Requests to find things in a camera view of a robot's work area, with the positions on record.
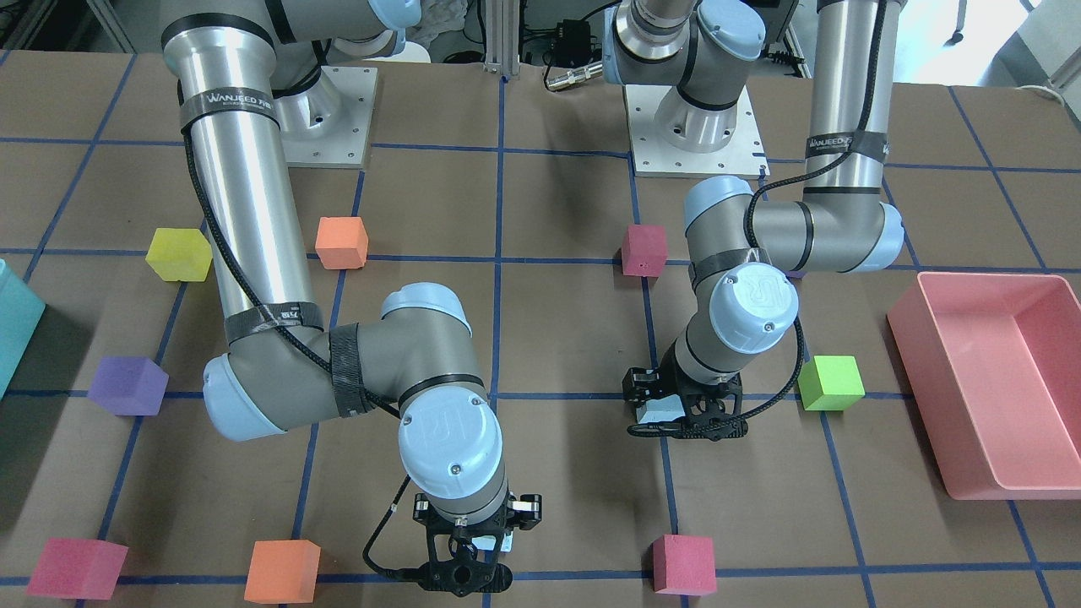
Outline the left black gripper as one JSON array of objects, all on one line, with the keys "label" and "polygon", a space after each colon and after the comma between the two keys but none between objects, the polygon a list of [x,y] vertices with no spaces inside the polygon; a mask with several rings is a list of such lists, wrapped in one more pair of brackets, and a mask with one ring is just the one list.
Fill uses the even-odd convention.
[{"label": "left black gripper", "polygon": [[740,376],[717,385],[702,384],[676,365],[660,369],[630,368],[622,379],[626,404],[645,404],[668,395],[679,395],[686,414],[671,422],[633,424],[627,427],[633,437],[671,437],[676,439],[717,440],[747,435],[748,423],[740,415]]}]

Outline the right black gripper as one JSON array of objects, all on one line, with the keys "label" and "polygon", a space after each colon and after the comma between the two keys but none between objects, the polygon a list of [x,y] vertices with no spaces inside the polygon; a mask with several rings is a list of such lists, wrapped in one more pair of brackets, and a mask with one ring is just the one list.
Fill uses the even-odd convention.
[{"label": "right black gripper", "polygon": [[509,494],[483,523],[455,523],[437,514],[432,501],[417,493],[413,519],[426,529],[428,561],[412,570],[412,581],[426,591],[448,592],[458,597],[502,593],[513,583],[511,570],[496,557],[479,558],[479,539],[490,536],[497,551],[516,529],[529,530],[543,519],[540,494]]}]

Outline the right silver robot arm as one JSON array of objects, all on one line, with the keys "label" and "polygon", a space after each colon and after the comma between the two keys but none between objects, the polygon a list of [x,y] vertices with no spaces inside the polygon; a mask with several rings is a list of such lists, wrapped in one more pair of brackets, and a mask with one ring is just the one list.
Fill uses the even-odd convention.
[{"label": "right silver robot arm", "polygon": [[[328,328],[312,299],[283,134],[286,96],[320,89],[325,41],[421,23],[418,1],[165,1],[160,45],[177,76],[181,134],[217,254],[229,351],[204,368],[204,402],[221,435],[251,440],[333,418],[399,419],[413,517],[427,561],[385,578],[456,596],[501,593],[513,574],[503,540],[540,523],[540,495],[516,495],[502,429],[486,399],[459,298],[405,285],[378,322]],[[494,555],[478,557],[475,540]]]}]

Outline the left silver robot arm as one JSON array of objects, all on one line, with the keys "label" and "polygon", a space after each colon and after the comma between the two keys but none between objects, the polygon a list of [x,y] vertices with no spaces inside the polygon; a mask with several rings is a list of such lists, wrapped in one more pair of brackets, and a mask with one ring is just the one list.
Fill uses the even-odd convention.
[{"label": "left silver robot arm", "polygon": [[[630,369],[633,437],[742,437],[795,388],[806,339],[791,272],[884,269],[904,243],[880,198],[903,1],[819,1],[802,199],[765,200],[713,176],[688,193],[684,236],[698,302],[656,368]],[[660,107],[678,149],[718,149],[733,125],[764,24],[740,1],[624,1],[606,13],[603,72],[613,84],[670,85]],[[717,120],[718,125],[705,127]]]}]

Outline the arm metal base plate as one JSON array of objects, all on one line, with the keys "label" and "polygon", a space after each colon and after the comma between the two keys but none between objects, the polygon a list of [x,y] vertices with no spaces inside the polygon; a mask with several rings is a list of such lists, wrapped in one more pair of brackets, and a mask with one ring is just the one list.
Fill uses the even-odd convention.
[{"label": "arm metal base plate", "polygon": [[768,155],[747,89],[726,111],[688,106],[672,85],[624,85],[633,169],[639,176],[755,179]]},{"label": "arm metal base plate", "polygon": [[377,88],[374,67],[323,67],[307,90],[273,100],[286,166],[362,169]]}]

